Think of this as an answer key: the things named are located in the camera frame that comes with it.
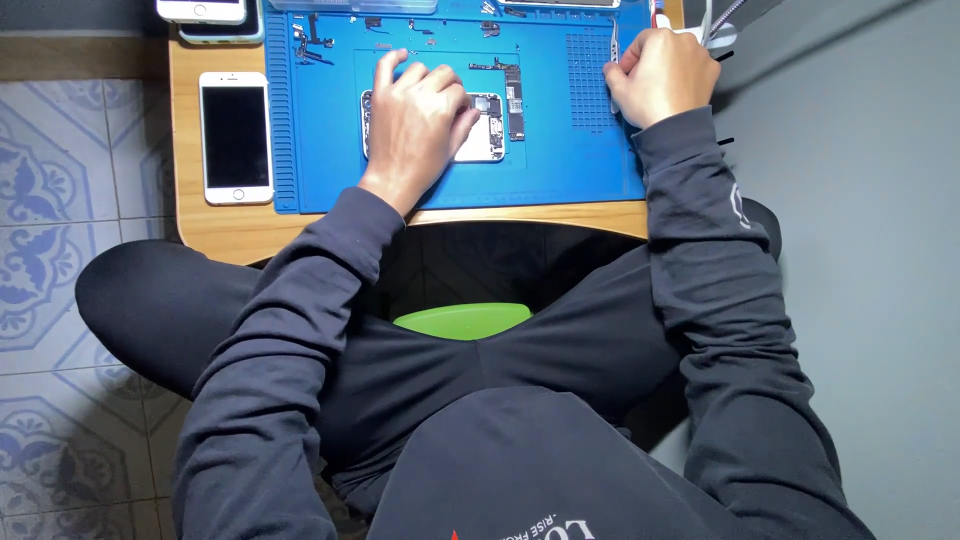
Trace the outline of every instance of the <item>right hand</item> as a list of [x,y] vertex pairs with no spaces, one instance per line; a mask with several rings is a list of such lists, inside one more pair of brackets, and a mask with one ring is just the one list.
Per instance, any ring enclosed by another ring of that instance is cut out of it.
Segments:
[[693,34],[657,28],[641,32],[620,63],[608,62],[603,73],[623,117],[646,129],[709,105],[720,63]]
[[406,215],[440,178],[480,118],[460,77],[448,65],[433,71],[420,62],[394,82],[406,49],[376,64],[371,96],[367,171],[360,187]]

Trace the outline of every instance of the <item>chair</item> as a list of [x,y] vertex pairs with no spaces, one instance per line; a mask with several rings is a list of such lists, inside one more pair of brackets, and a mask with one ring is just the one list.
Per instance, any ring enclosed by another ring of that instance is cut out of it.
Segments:
[[461,304],[403,315],[394,324],[434,337],[470,341],[511,329],[530,316],[523,304]]

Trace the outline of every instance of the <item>black screen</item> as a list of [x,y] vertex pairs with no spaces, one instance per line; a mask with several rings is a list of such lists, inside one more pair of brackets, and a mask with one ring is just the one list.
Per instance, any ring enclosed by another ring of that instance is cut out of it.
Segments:
[[207,187],[270,185],[262,86],[206,86],[203,93]]
[[247,1],[247,18],[240,24],[181,24],[180,29],[188,36],[254,36],[260,32],[260,17],[256,16],[256,3]]

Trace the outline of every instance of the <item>man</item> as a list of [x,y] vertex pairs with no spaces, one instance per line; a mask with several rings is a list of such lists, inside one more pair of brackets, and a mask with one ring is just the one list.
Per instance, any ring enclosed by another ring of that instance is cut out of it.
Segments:
[[[178,535],[334,538],[312,484],[321,454],[338,493],[372,514],[371,539],[871,537],[810,408],[767,234],[716,144],[707,51],[648,30],[605,67],[642,129],[649,244],[476,342],[351,313],[477,120],[449,67],[414,63],[394,82],[406,55],[376,68],[359,186],[262,273],[142,243],[78,281],[108,349],[194,399]],[[612,427],[678,363],[685,478]]]

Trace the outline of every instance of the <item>blue silicone mat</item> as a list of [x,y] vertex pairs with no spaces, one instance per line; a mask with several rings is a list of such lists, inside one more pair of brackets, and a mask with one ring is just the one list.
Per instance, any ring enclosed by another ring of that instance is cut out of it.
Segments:
[[[332,65],[302,64],[294,54],[299,42],[292,25],[309,31],[307,13],[267,6],[277,212],[328,211],[340,191],[360,179],[367,165],[360,95],[372,87],[373,67],[388,45],[417,51],[409,61],[427,67],[449,64],[469,92],[508,97],[503,71],[469,69],[470,63],[491,65],[497,58],[520,68],[524,140],[508,139],[500,162],[452,164],[420,208],[643,198],[636,155],[610,112],[603,79],[602,67],[610,57],[609,19],[598,12],[549,9],[525,10],[525,18],[491,16],[480,12],[481,4],[440,0],[436,13],[412,16],[416,28],[430,35],[411,30],[408,15],[374,14],[382,26],[368,30],[362,13],[351,18],[350,13],[321,12],[318,37],[333,38],[334,44],[308,49]],[[650,26],[646,2],[625,2],[615,16],[623,46]],[[498,24],[499,36],[483,37],[482,20]]]

